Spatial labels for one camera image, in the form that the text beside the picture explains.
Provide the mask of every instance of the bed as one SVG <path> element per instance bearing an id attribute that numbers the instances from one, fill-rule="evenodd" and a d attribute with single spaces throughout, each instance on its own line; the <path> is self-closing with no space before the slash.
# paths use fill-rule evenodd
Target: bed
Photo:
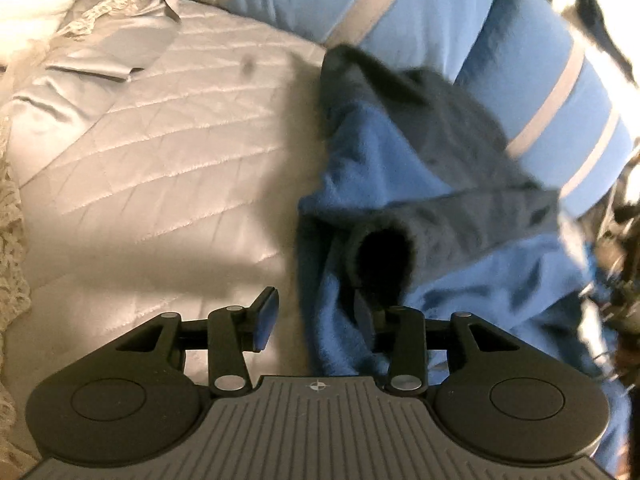
<path id="1" fill-rule="evenodd" d="M 65 23 L 100 1 L 76 1 Z M 640 39 L 617 9 L 640 5 L 600 1 L 639 67 Z M 31 456 L 23 413 L 34 386 L 161 312 L 198 319 L 276 286 L 280 317 L 267 349 L 246 355 L 250 374 L 308 371 L 294 233 L 298 200 L 325 163 L 324 49 L 212 6 L 164 2 L 174 36 L 109 91 L 95 121 L 45 149 L 9 146 L 31 309 L 6 332 L 2 383 L 15 403 L 9 441 Z M 205 356 L 192 352 L 186 372 L 205 383 Z"/>

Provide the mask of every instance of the lace trim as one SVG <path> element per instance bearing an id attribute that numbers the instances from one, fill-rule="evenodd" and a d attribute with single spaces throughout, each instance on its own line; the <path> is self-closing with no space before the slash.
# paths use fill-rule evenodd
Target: lace trim
<path id="1" fill-rule="evenodd" d="M 91 34 L 95 22 L 105 14 L 133 16 L 150 0 L 103 0 L 80 18 L 61 28 L 56 37 L 78 38 Z M 4 364 L 2 333 L 13 320 L 31 307 L 30 289 L 20 264 L 26 252 L 24 216 L 20 193 L 6 160 L 6 147 L 11 132 L 11 98 L 25 85 L 34 69 L 45 59 L 49 45 L 33 42 L 15 56 L 0 78 L 0 370 Z M 0 476 L 14 480 L 32 468 L 36 459 L 13 446 L 8 434 L 16 420 L 14 400 L 0 384 Z"/>

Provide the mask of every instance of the blue and gray garment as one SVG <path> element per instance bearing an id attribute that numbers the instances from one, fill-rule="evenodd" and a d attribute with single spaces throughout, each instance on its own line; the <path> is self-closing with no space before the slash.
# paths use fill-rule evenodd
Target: blue and gray garment
<path id="1" fill-rule="evenodd" d="M 505 155 L 496 120 L 431 70 L 396 73 L 355 48 L 325 57 L 321 99 L 332 137 L 320 189 L 300 201 L 300 303 L 315 372 L 384 374 L 354 321 L 354 298 L 429 319 L 473 312 L 581 371 L 577 338 L 588 272 L 559 235 L 558 192 Z M 430 384 L 447 375 L 431 352 Z M 595 459 L 609 472 L 629 404 L 611 409 Z"/>

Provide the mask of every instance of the mattress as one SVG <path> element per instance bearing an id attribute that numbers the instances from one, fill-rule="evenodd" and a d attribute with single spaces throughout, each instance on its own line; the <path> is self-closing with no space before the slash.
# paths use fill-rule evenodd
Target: mattress
<path id="1" fill-rule="evenodd" d="M 276 286 L 280 316 L 267 349 L 245 355 L 249 372 L 306 372 L 294 235 L 325 161 L 324 52 L 203 4 L 178 13 L 159 59 L 21 185 L 33 304 L 6 334 L 3 382 L 18 408 L 10 438 L 30 452 L 34 386 L 164 311 L 203 318 Z M 189 354 L 187 374 L 206 383 L 206 355 Z"/>

